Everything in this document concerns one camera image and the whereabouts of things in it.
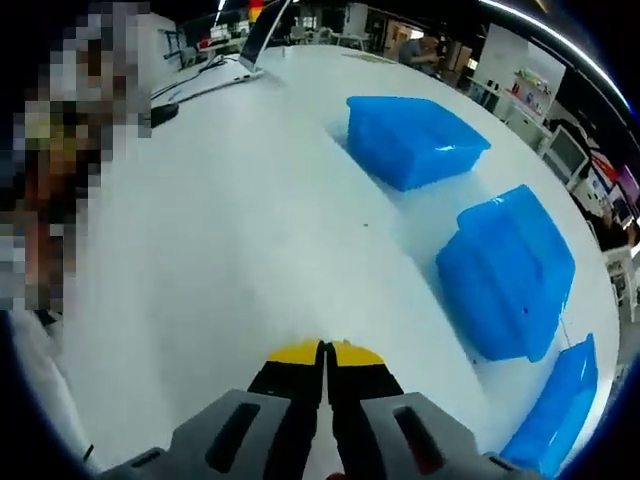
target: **white table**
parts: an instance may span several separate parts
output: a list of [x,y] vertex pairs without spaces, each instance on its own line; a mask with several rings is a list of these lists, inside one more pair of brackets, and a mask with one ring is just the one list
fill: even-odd
[[345,40],[356,42],[356,44],[360,47],[360,50],[362,50],[363,52],[366,50],[366,42],[369,41],[369,37],[347,33],[332,33],[331,37],[335,39],[337,46],[341,46],[340,42],[344,42]]
[[[248,386],[269,351],[306,337],[378,352],[405,391],[465,423],[481,450],[499,451],[567,339],[559,329],[536,364],[478,358],[441,306],[433,258],[462,209],[521,183],[576,260],[565,328],[572,344],[594,333],[600,375],[576,445],[592,434],[619,327],[587,224],[486,110],[419,72],[363,57],[335,46],[269,49],[261,65],[270,75],[186,102],[151,140],[114,151],[65,291],[64,361],[106,466],[166,447],[178,424]],[[346,99],[381,94],[437,100],[493,147],[470,174],[404,195],[380,187],[341,144]],[[306,478],[340,469],[329,418],[323,406]]]

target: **laptop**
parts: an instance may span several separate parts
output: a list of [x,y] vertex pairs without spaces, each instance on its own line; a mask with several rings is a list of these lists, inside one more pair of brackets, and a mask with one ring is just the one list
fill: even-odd
[[261,76],[258,60],[273,35],[282,13],[291,0],[276,0],[262,9],[253,25],[237,62],[227,62],[205,70],[188,80],[170,85],[164,93],[154,95],[154,103],[183,103],[192,98]]

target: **laptop screen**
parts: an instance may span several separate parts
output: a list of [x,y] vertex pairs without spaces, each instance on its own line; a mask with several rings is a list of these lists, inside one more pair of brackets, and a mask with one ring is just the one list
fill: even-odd
[[282,12],[290,2],[291,0],[275,0],[262,9],[238,59],[250,72],[255,71],[258,57],[266,48]]

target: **computer monitor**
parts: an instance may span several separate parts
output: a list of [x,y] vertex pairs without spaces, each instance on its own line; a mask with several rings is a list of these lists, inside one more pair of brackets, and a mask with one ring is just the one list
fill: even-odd
[[627,202],[624,200],[624,198],[616,198],[613,201],[613,209],[618,214],[620,223],[623,225],[627,223],[629,218],[632,217],[631,210],[627,206]]
[[585,152],[561,126],[556,128],[547,148],[540,156],[569,190],[577,184],[580,171],[590,158],[588,152]]
[[282,17],[282,12],[284,12],[289,3],[291,3],[291,0],[272,2],[264,7],[258,16],[238,59],[250,72],[256,70],[258,57],[260,57],[260,54],[267,47],[269,38],[271,38],[276,25],[278,25],[280,21],[280,17]]

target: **blue plastic container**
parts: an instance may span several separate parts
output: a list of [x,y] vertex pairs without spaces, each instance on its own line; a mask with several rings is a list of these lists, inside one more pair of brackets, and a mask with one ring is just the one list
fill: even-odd
[[542,204],[522,185],[458,216],[436,263],[455,321],[489,360],[544,357],[575,262]]
[[536,404],[501,457],[553,478],[571,451],[598,388],[593,334],[564,350]]
[[368,173],[400,191],[473,168],[491,147],[435,102],[406,97],[350,97],[347,147]]

